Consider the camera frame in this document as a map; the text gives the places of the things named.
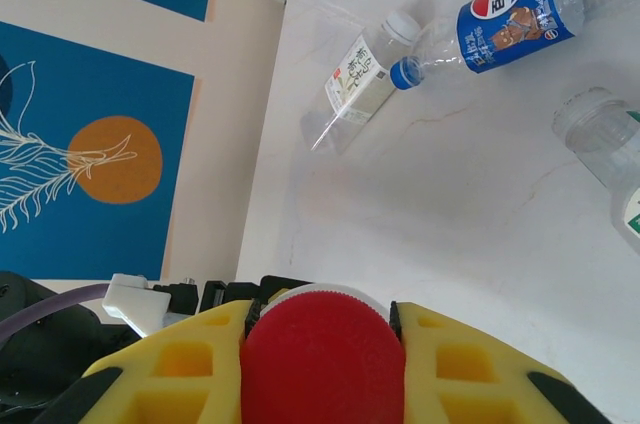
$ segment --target wall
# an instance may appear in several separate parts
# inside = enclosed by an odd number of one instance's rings
[[[196,76],[162,276],[232,279],[284,4],[210,0],[202,22],[139,0],[0,3],[5,22]],[[42,283],[58,292],[82,284]]]

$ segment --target pepsi bottle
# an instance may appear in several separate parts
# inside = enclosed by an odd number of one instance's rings
[[[396,88],[409,89],[440,75],[485,72],[577,36],[587,22],[637,1],[474,0],[423,29],[391,78]]]

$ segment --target bottle label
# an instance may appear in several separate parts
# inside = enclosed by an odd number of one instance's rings
[[[369,122],[395,89],[362,35],[324,87],[336,115],[359,125]]]
[[[460,50],[477,73],[570,37],[554,0],[474,0],[458,16]]]
[[[627,114],[636,122],[640,122],[640,111],[627,111]]]
[[[629,199],[624,211],[624,222],[635,235],[640,237],[640,189]]]

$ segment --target orange circle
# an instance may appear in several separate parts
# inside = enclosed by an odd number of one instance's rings
[[[125,116],[99,119],[78,132],[69,144],[69,169],[96,162],[78,174],[78,185],[93,199],[108,204],[131,204],[156,190],[162,177],[162,150],[145,124]]]

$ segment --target white bottle cap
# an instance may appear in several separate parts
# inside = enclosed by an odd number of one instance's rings
[[[264,316],[268,312],[270,312],[274,307],[282,304],[284,301],[288,301],[292,297],[299,296],[301,294],[307,294],[308,292],[333,292],[336,294],[344,294],[346,296],[351,296],[354,299],[366,304],[371,309],[376,311],[385,321],[389,321],[389,309],[385,308],[378,301],[369,297],[364,292],[360,292],[357,289],[353,289],[347,286],[341,286],[338,284],[306,284],[301,287],[296,287],[295,289],[291,289],[284,294],[281,294],[276,299],[271,301],[267,307],[265,307],[260,313],[261,316]]]
[[[405,46],[413,45],[413,41],[420,34],[420,25],[404,11],[393,11],[382,27],[391,37]]]

